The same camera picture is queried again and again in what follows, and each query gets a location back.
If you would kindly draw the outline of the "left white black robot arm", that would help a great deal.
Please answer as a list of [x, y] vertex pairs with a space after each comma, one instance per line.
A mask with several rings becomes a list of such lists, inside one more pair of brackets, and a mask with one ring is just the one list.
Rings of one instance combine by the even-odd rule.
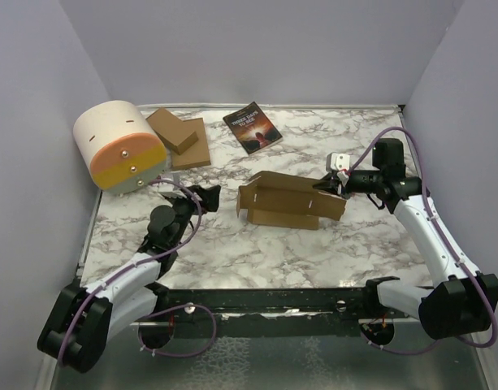
[[220, 192], [218, 185], [193, 185], [165, 193], [168, 203], [151, 211], [147, 233], [128, 262], [91, 284], [71, 283], [62, 289], [37, 349], [59, 365], [85, 373], [125, 327], [143, 317], [162, 319], [168, 301], [157, 281], [171, 269], [178, 249], [190, 242], [184, 233], [191, 218], [218, 210]]

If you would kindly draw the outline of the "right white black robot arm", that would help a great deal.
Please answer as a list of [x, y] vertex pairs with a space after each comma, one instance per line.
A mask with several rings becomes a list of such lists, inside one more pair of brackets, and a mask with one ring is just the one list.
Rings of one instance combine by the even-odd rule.
[[440, 222], [422, 179], [406, 175], [403, 143], [383, 138], [367, 151], [372, 155], [370, 170], [352, 169], [347, 154], [329, 154], [327, 174], [315, 188], [344, 199], [361, 193], [378, 209], [387, 209], [411, 236], [433, 288], [409, 286], [397, 277], [369, 279], [363, 311], [379, 318], [390, 309], [399, 310], [417, 319], [433, 340], [493, 329], [498, 278], [470, 261]]

